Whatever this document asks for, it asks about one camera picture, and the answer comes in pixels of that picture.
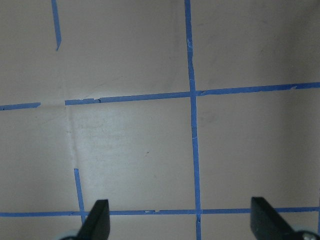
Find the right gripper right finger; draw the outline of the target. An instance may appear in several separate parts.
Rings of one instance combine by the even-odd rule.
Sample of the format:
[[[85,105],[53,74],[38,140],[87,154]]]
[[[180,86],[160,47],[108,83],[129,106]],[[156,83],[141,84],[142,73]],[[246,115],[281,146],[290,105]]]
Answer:
[[[256,240],[303,239],[263,197],[251,198],[250,229]]]

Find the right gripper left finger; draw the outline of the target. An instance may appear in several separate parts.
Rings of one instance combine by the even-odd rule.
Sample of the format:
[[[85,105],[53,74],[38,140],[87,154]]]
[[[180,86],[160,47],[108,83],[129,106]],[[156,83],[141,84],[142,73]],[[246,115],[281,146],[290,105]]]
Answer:
[[[110,235],[110,210],[107,199],[97,200],[83,226],[76,235],[77,240],[107,240]]]

